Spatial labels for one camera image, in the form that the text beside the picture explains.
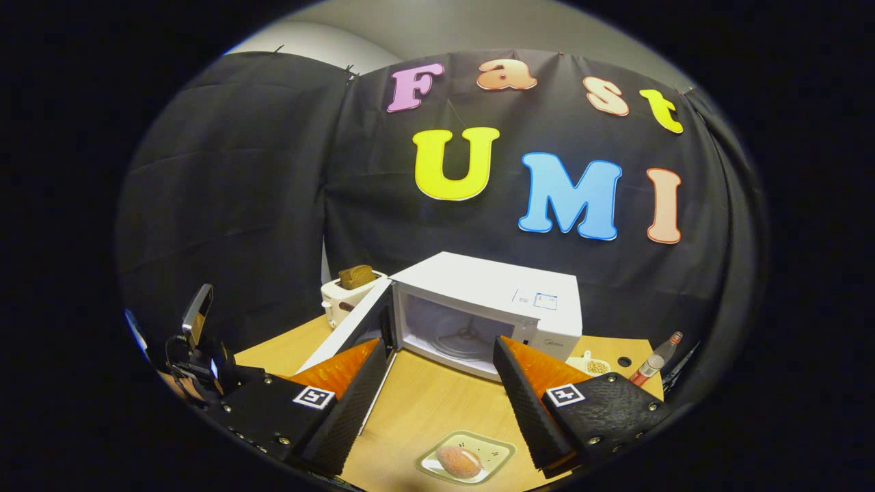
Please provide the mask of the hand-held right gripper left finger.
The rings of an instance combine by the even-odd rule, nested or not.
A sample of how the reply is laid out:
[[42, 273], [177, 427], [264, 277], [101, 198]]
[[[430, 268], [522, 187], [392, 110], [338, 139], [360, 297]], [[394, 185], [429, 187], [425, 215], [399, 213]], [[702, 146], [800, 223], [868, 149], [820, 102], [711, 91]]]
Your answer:
[[325, 478], [342, 473], [380, 389], [386, 347], [372, 338], [291, 378], [262, 372], [205, 411], [262, 454]]

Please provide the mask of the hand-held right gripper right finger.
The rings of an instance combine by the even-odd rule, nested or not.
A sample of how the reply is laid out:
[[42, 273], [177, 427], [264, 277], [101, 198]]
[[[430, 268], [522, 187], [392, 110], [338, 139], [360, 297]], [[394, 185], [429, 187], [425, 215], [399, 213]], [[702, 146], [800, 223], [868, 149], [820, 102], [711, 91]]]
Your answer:
[[673, 409], [616, 372], [593, 377], [506, 336], [493, 364], [537, 469], [595, 467], [643, 442]]

